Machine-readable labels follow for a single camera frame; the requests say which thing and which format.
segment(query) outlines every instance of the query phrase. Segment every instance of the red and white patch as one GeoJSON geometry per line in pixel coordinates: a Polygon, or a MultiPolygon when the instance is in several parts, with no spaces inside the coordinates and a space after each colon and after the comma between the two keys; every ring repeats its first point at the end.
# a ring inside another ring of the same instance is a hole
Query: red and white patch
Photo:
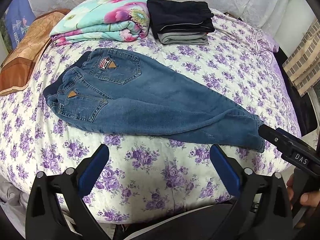
{"type": "Polygon", "coordinates": [[[106,70],[111,62],[112,62],[111,59],[104,57],[99,64],[99,68],[106,70]]]}

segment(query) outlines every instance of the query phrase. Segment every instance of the fingernail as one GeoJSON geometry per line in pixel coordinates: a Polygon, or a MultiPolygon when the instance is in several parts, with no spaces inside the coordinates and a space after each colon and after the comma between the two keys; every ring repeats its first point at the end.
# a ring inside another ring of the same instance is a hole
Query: fingernail
{"type": "Polygon", "coordinates": [[[308,201],[308,198],[309,198],[309,195],[308,194],[303,194],[302,196],[301,196],[301,199],[300,199],[300,201],[301,202],[307,202],[308,201]]]}

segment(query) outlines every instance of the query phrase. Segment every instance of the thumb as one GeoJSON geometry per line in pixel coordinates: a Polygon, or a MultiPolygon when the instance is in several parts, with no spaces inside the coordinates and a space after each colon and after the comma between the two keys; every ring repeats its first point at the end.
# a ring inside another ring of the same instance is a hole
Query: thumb
{"type": "Polygon", "coordinates": [[[305,193],[300,198],[300,203],[303,206],[316,208],[320,202],[320,191],[305,193]]]}

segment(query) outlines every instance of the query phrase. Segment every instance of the brown leather triangle patch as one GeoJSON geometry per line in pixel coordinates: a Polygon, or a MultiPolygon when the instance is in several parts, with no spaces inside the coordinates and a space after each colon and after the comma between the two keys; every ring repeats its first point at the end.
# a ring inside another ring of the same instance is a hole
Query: brown leather triangle patch
{"type": "Polygon", "coordinates": [[[111,63],[108,65],[108,68],[116,68],[116,67],[117,66],[113,61],[111,61],[111,63]]]}
{"type": "Polygon", "coordinates": [[[69,95],[68,95],[68,98],[74,97],[74,96],[76,96],[76,95],[77,95],[76,92],[71,91],[71,92],[69,93],[69,95]]]}

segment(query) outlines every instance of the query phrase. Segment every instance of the floral blanket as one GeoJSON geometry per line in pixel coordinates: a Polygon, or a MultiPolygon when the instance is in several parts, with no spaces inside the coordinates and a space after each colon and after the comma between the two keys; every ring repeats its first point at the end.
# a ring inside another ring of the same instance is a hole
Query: floral blanket
{"type": "Polygon", "coordinates": [[[51,31],[58,45],[87,40],[134,41],[148,34],[147,0],[86,0],[51,31]]]}
{"type": "MultiPolygon", "coordinates": [[[[210,145],[151,136],[88,133],[68,126],[47,107],[43,89],[88,50],[113,47],[150,56],[234,100],[265,124],[300,137],[296,115],[273,51],[262,31],[216,10],[209,45],[163,45],[150,33],[130,43],[85,41],[51,44],[27,90],[0,97],[0,174],[29,193],[35,175],[59,174],[91,156],[100,143],[110,159],[84,202],[99,222],[137,223],[230,198],[209,159],[210,145]]],[[[259,174],[288,163],[269,142],[263,154],[221,146],[259,174]]],[[[66,203],[59,195],[62,208],[66,203]]]]}

